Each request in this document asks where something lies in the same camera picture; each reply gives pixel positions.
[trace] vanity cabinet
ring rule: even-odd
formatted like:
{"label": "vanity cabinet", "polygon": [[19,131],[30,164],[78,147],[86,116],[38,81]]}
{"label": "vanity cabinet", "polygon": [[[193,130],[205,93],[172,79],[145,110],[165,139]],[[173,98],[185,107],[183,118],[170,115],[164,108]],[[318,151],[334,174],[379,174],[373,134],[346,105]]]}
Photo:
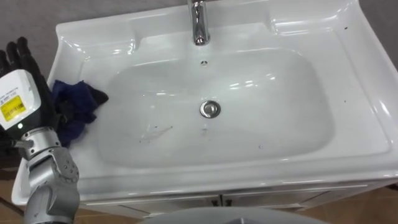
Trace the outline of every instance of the vanity cabinet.
{"label": "vanity cabinet", "polygon": [[378,188],[375,182],[321,184],[230,190],[214,194],[132,198],[89,203],[82,208],[151,218],[164,213],[198,207],[309,208]]}

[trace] chrome faucet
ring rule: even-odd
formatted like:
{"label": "chrome faucet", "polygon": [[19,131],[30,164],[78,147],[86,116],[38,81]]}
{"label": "chrome faucet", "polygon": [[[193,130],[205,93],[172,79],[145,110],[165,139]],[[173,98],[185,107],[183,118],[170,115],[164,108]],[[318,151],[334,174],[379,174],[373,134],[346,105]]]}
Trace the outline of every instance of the chrome faucet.
{"label": "chrome faucet", "polygon": [[206,45],[210,41],[207,27],[206,1],[188,0],[192,20],[193,43],[197,46]]}

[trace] sink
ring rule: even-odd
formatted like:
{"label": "sink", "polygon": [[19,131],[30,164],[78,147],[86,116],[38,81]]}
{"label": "sink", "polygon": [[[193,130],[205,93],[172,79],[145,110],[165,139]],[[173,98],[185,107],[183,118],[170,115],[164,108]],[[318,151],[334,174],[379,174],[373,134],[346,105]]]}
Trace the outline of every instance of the sink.
{"label": "sink", "polygon": [[[110,119],[99,120],[96,142],[114,164],[200,166],[296,156],[321,149],[334,135],[317,74],[292,50],[125,65],[104,89],[111,100],[98,117]],[[220,104],[219,116],[200,115],[206,100]]]}
{"label": "sink", "polygon": [[[376,179],[396,166],[398,74],[358,1],[215,1],[208,25],[205,46],[186,6],[57,26],[49,85],[109,95],[70,148],[82,201]],[[206,101],[215,118],[200,113]]]}

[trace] wooden floor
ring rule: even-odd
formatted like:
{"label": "wooden floor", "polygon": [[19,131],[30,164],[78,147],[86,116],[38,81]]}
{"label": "wooden floor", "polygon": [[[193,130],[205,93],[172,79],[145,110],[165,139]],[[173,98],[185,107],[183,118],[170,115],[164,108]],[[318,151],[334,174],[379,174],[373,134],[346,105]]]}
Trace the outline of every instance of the wooden floor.
{"label": "wooden floor", "polygon": [[[10,201],[13,182],[0,181],[0,196]],[[313,217],[332,224],[398,224],[398,192],[377,189],[338,202],[312,208],[301,215]],[[137,223],[133,218],[79,210],[78,224],[128,224]],[[21,218],[0,205],[0,224],[19,224]]]}

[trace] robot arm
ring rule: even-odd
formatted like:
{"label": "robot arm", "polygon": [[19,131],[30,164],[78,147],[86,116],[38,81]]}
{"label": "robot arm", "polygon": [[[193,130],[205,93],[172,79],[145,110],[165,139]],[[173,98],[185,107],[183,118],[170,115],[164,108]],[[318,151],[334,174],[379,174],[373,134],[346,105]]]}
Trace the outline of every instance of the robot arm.
{"label": "robot arm", "polygon": [[58,119],[50,90],[27,40],[0,50],[0,127],[26,144],[19,152],[27,160],[31,195],[24,223],[72,223],[79,206],[79,172],[55,132]]}

